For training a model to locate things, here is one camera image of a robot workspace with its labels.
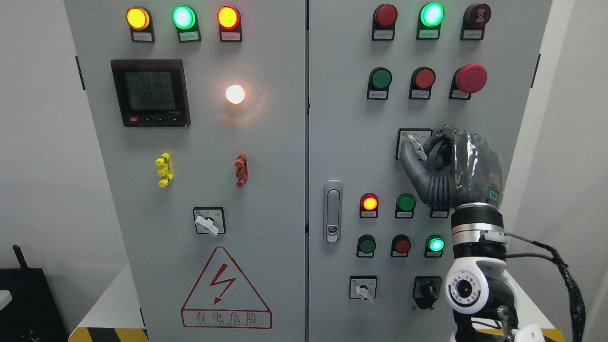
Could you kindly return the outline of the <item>dark grey robotic hand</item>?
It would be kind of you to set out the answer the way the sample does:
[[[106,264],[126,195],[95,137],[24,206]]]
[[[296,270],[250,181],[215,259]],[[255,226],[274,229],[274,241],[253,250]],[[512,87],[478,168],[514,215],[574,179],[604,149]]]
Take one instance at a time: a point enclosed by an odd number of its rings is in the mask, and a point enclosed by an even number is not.
[[[400,163],[419,199],[431,208],[465,204],[500,207],[504,190],[499,151],[484,136],[444,125],[424,143],[426,161],[413,146],[401,145]]]

